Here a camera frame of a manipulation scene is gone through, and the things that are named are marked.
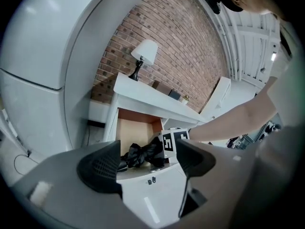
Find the ceiling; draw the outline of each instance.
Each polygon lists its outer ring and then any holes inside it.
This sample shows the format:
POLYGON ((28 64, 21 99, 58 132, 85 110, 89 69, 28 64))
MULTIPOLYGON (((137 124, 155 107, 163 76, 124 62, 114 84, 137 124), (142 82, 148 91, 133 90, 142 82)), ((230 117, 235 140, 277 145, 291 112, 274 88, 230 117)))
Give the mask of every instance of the ceiling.
POLYGON ((221 37, 230 77, 262 89, 270 75, 272 55, 280 46, 279 22, 270 13, 238 13, 222 4, 221 13, 216 15, 205 0, 199 1, 221 37))

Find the black cord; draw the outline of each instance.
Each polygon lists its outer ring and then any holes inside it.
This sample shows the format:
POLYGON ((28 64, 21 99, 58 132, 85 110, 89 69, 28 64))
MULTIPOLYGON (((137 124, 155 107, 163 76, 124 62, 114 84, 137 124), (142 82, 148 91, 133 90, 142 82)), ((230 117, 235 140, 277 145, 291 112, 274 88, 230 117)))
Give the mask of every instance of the black cord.
POLYGON ((87 146, 89 146, 89 138, 90 138, 90 126, 88 126, 88 140, 87 140, 87 146))
POLYGON ((31 151, 28 151, 28 155, 17 155, 14 159, 14 168, 15 168, 15 171, 19 174, 19 175, 22 175, 24 176, 24 174, 20 173, 17 168, 16 168, 16 165, 15 165, 15 162, 16 162, 16 159, 19 157, 19 156, 24 156, 26 158, 29 158, 31 161, 35 162, 36 164, 38 164, 38 162, 36 162, 35 160, 31 159, 30 158, 30 154, 31 154, 31 151))

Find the black cap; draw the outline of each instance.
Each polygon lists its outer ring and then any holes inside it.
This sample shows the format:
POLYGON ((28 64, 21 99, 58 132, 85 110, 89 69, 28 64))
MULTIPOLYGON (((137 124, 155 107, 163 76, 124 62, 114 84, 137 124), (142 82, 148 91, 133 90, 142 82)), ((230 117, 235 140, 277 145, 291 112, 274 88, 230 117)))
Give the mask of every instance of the black cap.
POLYGON ((242 8, 235 5, 231 0, 220 0, 224 6, 226 6, 229 10, 232 10, 234 12, 241 12, 243 11, 242 8))

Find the refrigerator door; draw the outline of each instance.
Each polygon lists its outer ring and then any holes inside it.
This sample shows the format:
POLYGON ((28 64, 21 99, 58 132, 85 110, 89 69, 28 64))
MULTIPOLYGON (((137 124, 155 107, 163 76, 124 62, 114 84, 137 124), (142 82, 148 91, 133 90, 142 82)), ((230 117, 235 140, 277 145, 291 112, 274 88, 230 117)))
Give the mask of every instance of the refrigerator door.
POLYGON ((45 157, 72 150, 64 116, 63 89, 54 91, 0 70, 4 107, 26 149, 45 157))
POLYGON ((1 45, 0 68, 60 89, 77 35, 101 0, 23 0, 1 45))

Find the ceiling light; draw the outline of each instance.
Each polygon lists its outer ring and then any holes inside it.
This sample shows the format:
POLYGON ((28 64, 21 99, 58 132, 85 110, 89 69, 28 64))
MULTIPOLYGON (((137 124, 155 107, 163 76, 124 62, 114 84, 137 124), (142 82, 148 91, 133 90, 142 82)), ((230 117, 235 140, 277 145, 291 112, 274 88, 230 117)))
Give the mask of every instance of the ceiling light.
POLYGON ((276 57, 276 53, 274 52, 271 56, 271 60, 274 61, 275 60, 275 57, 276 57))

